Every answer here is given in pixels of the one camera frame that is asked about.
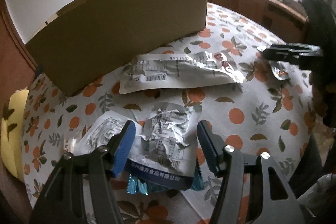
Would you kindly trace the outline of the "white silver flat pouch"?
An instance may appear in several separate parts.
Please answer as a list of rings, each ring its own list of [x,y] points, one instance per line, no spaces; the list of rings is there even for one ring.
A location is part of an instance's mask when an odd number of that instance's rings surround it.
[[[118,135],[127,121],[134,121],[115,111],[107,111],[96,119],[91,128],[77,143],[74,155],[80,156],[91,153],[101,145],[107,145],[109,140]]]

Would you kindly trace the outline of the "wooden louvered wardrobe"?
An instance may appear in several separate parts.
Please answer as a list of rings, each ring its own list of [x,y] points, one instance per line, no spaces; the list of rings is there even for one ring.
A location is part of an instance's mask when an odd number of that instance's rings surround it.
[[[1,107],[35,75],[32,64],[17,39],[5,0],[1,0]],[[1,163],[1,223],[28,223],[32,212],[25,184]]]

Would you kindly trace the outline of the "small silver red wrapper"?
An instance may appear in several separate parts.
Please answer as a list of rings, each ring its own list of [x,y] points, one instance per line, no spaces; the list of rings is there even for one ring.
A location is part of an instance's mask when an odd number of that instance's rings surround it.
[[[286,81],[290,79],[290,76],[286,70],[286,67],[278,61],[269,62],[271,71],[274,77],[279,81]]]

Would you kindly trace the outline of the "yellow plush pillow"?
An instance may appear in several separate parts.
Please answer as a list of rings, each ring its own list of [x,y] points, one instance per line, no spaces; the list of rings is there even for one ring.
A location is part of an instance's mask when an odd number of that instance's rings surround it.
[[[3,105],[1,118],[1,158],[6,169],[24,182],[22,165],[22,126],[29,91],[18,90]]]

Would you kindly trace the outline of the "silver snack bag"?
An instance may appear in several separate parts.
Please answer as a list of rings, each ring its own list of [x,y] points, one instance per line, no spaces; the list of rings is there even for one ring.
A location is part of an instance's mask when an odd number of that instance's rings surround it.
[[[135,135],[128,159],[150,168],[193,177],[201,112],[200,106],[155,104],[150,118]]]

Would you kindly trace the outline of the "long white snack pouch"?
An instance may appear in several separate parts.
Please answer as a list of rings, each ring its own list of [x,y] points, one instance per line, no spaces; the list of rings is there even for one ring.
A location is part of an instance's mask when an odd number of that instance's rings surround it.
[[[151,89],[190,89],[246,81],[225,52],[138,55],[124,67],[120,94]]]

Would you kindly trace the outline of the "small clear-wrapped snack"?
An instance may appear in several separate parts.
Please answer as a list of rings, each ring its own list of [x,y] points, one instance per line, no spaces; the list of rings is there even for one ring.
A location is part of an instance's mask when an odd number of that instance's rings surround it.
[[[63,152],[74,154],[76,145],[77,145],[76,138],[65,138],[63,142]]]

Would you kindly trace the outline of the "brown cardboard box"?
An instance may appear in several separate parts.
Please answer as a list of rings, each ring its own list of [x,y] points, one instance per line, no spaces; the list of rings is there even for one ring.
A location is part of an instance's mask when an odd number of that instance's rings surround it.
[[[206,11],[207,0],[75,0],[26,48],[72,96],[133,57],[203,30]]]

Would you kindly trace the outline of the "teal foil snack packet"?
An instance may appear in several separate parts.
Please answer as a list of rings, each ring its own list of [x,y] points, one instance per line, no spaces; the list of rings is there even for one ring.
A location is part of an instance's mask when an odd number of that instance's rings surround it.
[[[129,172],[127,184],[129,194],[148,195],[149,193],[168,190],[194,190],[199,192],[205,188],[198,160],[196,160],[193,177],[180,176],[150,168],[129,159],[127,159],[125,170]]]

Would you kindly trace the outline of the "wooden window-side cabinet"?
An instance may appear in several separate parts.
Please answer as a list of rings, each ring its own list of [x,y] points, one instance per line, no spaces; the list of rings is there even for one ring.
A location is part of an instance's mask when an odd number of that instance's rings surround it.
[[[305,12],[279,0],[208,0],[260,24],[287,43],[302,43],[309,26]]]

